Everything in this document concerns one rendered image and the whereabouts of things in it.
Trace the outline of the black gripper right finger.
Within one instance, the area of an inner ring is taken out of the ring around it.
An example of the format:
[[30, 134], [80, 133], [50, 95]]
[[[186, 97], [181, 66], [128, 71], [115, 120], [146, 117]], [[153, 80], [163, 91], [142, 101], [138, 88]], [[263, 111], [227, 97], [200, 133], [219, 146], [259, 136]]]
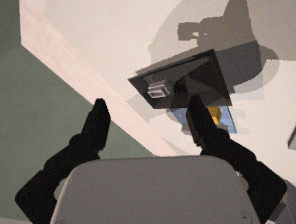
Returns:
[[191, 96], [186, 119], [194, 144], [202, 149], [200, 155], [221, 158], [242, 174], [258, 219], [265, 224], [287, 191], [285, 181], [258, 161], [251, 150], [230, 139], [226, 130], [217, 128], [200, 95]]

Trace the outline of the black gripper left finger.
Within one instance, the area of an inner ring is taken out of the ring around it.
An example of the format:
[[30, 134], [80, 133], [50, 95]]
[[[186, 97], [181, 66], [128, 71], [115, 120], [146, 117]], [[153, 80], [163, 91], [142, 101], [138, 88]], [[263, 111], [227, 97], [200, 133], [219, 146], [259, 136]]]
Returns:
[[98, 153], [105, 148], [110, 122], [105, 100], [97, 98], [82, 132], [74, 135], [67, 147], [49, 158], [44, 169], [18, 191], [15, 202], [32, 224], [50, 224], [57, 204], [54, 192], [59, 183], [76, 166], [100, 159]]

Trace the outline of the yellow-orange block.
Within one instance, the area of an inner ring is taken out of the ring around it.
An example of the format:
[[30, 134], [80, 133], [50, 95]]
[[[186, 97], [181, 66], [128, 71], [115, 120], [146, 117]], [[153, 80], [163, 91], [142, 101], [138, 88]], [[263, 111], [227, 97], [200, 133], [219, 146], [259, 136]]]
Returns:
[[215, 124], [219, 124], [220, 123], [220, 119], [221, 119], [221, 111], [219, 109], [219, 107], [207, 107]]

